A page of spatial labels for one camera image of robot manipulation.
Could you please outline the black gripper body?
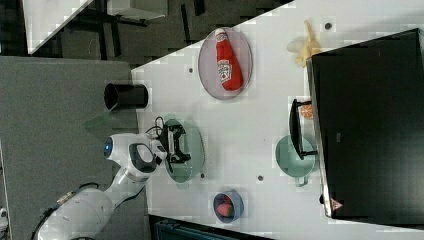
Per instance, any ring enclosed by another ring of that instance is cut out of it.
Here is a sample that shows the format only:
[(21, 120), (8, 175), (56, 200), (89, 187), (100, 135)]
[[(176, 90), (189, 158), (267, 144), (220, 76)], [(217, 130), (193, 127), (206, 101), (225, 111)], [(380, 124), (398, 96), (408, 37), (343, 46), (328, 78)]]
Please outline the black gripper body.
[(180, 137), (185, 134), (181, 125), (164, 126), (160, 135), (160, 142), (167, 152), (169, 163), (182, 164), (191, 159), (189, 154), (184, 153), (180, 148)]

